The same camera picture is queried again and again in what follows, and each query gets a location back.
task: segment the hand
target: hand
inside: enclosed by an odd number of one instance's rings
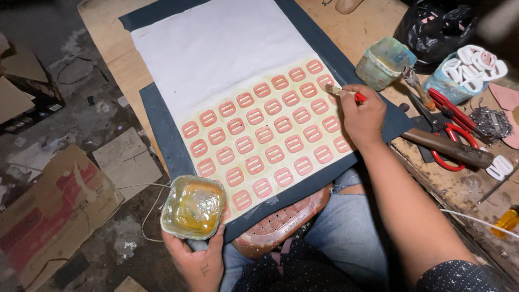
[[[348,91],[358,92],[367,100],[357,106]],[[362,152],[366,147],[383,143],[382,125],[386,103],[378,93],[365,85],[352,84],[344,86],[339,96],[344,112],[344,128],[357,149]]]
[[[223,223],[209,239],[207,250],[193,252],[178,237],[162,230],[164,244],[173,258],[176,269],[184,276],[190,291],[217,292],[224,275],[222,247],[224,244]]]

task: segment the right hand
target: right hand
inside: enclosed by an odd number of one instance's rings
[[[348,91],[358,92],[367,100],[357,106]],[[386,103],[378,93],[365,85],[351,84],[345,85],[339,96],[344,112],[344,128],[357,149],[362,152],[371,145],[383,143],[382,125]]]

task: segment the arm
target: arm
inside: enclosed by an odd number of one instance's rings
[[[434,202],[384,144],[381,130],[386,104],[381,97],[364,85],[347,85],[344,90],[339,95],[346,132],[364,158],[382,221],[411,283],[444,261],[477,263]],[[357,107],[347,91],[359,92],[367,100]]]

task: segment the wooden table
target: wooden table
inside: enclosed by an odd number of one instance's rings
[[[135,49],[130,33],[122,28],[122,24],[117,19],[152,2],[154,0],[84,0],[78,5],[78,9],[104,61],[155,146],[160,161],[167,169],[156,146],[139,94],[139,90],[153,82],[153,79]],[[353,13],[341,15],[335,11],[335,5],[324,7],[319,0],[296,0],[296,2],[353,64],[361,59],[370,44],[383,37],[392,36],[407,10],[407,6],[399,0],[364,0]],[[402,102],[411,105],[405,92],[407,87],[400,81],[384,89],[382,94],[396,105]],[[488,89],[481,96],[484,97],[482,105],[499,109]],[[475,102],[472,104],[477,105],[479,96],[473,99]],[[407,114],[410,117],[418,115],[413,107]],[[519,185],[514,183],[514,181],[519,182],[519,172],[512,177],[511,181],[503,184],[489,200],[476,206],[475,202],[497,182],[485,170],[451,172],[436,163],[425,164],[418,148],[401,138],[394,139],[392,146],[408,171],[446,208],[494,223],[512,204],[519,204],[517,193]],[[511,161],[519,158],[519,151],[509,148],[502,142],[488,149]],[[466,232],[483,250],[519,283],[519,253],[517,252],[519,241],[510,238],[501,241],[482,224],[462,218],[456,220],[464,226]]]

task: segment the ripped jeans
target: ripped jeans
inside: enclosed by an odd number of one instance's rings
[[[365,194],[339,194],[359,183],[369,184],[363,163],[347,169],[334,181],[330,200],[304,240],[328,256],[366,291],[389,291],[388,263],[375,229]],[[220,292],[231,291],[242,267],[253,263],[231,243],[224,246],[224,277]]]

